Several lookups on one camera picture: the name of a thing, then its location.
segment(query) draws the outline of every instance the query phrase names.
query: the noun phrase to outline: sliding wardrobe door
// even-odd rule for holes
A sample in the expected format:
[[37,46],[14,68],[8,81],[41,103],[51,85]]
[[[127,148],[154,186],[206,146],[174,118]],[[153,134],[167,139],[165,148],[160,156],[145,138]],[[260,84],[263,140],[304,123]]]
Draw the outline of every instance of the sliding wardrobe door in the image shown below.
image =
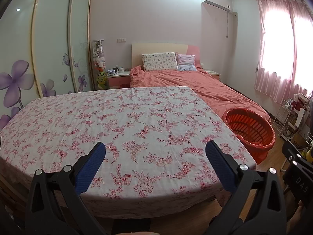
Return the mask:
[[74,93],[68,57],[70,0],[38,0],[33,25],[36,78],[44,97]]
[[88,53],[89,0],[73,0],[70,20],[70,45],[73,58],[74,82],[78,92],[92,90]]
[[12,0],[0,19],[0,130],[39,97],[30,52],[35,0]]

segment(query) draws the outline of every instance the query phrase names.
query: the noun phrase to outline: wall-mounted air conditioner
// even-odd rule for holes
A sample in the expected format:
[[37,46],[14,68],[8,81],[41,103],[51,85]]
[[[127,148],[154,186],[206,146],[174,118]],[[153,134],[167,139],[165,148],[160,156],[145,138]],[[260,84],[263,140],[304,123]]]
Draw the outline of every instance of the wall-mounted air conditioner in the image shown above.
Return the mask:
[[230,12],[230,3],[226,0],[201,0],[201,2],[213,5],[215,7],[218,7],[224,11]]

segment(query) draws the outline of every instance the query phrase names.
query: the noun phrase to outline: orange basket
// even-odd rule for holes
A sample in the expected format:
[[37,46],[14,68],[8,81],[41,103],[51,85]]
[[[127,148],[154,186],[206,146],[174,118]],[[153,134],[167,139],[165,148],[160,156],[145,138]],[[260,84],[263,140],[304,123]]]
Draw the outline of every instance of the orange basket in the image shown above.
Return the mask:
[[222,120],[237,135],[238,139],[260,164],[275,143],[275,132],[263,117],[243,108],[227,110]]

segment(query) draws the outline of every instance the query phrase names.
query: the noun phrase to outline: pink curtain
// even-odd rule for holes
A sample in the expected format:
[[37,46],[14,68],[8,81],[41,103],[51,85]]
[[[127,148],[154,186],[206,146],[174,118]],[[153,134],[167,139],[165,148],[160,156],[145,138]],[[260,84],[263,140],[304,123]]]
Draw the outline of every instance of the pink curtain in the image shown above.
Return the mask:
[[312,94],[313,21],[301,2],[258,0],[261,45],[255,89],[280,103]]

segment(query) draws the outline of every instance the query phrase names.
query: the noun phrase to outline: screw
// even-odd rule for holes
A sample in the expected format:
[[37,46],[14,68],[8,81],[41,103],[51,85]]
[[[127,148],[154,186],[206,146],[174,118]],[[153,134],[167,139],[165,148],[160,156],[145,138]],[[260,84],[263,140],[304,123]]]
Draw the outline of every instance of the screw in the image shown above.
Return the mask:
[[275,174],[276,173],[276,169],[270,168],[270,173]]
[[72,169],[72,166],[70,166],[70,165],[66,165],[66,166],[63,168],[63,170],[64,170],[65,172],[69,172],[69,171],[71,171],[71,169]]
[[35,172],[36,175],[40,175],[41,173],[42,173],[42,169],[37,169]]
[[245,164],[240,164],[239,168],[240,168],[241,170],[247,170],[247,169],[249,169],[249,167],[248,167],[247,165],[245,165]]

